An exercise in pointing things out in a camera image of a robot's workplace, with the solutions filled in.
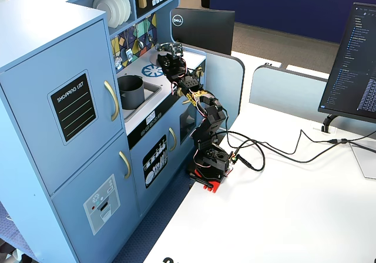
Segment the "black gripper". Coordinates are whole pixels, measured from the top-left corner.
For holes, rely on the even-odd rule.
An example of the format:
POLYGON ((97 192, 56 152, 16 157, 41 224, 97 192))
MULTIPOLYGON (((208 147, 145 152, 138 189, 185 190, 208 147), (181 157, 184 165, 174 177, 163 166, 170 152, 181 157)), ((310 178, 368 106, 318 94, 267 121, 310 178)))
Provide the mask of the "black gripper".
POLYGON ((161 65, 164 75, 169 80, 180 80, 186 76, 187 66, 183 58, 170 60, 170 55, 158 55, 157 62, 161 65))

